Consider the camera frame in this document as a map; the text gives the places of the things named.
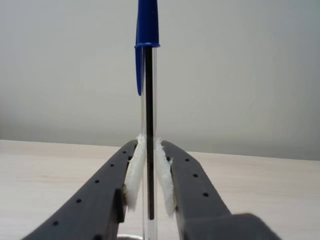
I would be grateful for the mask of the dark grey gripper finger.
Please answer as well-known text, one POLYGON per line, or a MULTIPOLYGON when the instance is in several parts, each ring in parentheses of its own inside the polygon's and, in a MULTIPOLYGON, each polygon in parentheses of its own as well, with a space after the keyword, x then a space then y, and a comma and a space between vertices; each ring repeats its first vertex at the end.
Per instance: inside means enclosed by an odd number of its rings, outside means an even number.
POLYGON ((278 240, 258 216, 233 214, 201 164, 175 144, 161 142, 165 160, 171 160, 175 217, 181 240, 278 240))
POLYGON ((124 222, 124 194, 128 166, 144 154, 143 137, 122 146, 51 217, 25 236, 26 240, 139 240, 140 236, 118 234, 124 222))

